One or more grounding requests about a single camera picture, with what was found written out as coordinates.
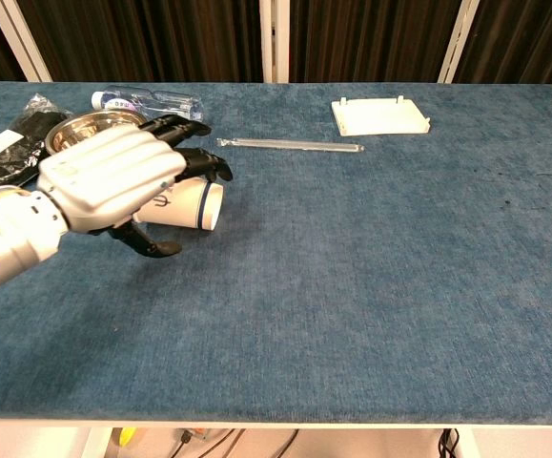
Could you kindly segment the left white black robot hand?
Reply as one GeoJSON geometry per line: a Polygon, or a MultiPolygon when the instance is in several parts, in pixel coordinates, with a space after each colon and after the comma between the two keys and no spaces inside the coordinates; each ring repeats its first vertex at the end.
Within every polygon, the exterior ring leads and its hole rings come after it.
{"type": "Polygon", "coordinates": [[[36,188],[56,204],[72,232],[107,232],[142,256],[173,256],[180,252],[180,244],[149,239],[133,222],[133,214],[181,181],[232,180],[225,159],[179,145],[210,131],[209,126],[177,114],[140,126],[116,125],[42,160],[36,188]]]}

